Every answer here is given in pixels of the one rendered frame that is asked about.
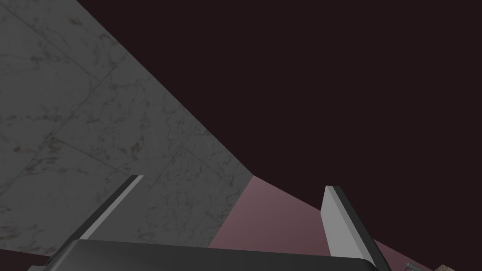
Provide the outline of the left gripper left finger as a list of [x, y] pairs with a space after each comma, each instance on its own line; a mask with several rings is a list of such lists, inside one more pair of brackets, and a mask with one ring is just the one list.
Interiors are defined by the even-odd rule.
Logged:
[[144, 211], [144, 176], [131, 175], [54, 253], [58, 256], [75, 240], [130, 242]]

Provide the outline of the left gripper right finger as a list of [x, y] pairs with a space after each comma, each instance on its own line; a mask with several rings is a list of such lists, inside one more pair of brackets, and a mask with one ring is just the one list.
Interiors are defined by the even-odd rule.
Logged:
[[320, 214], [331, 256], [362, 259], [376, 271], [392, 271], [341, 187], [325, 186]]

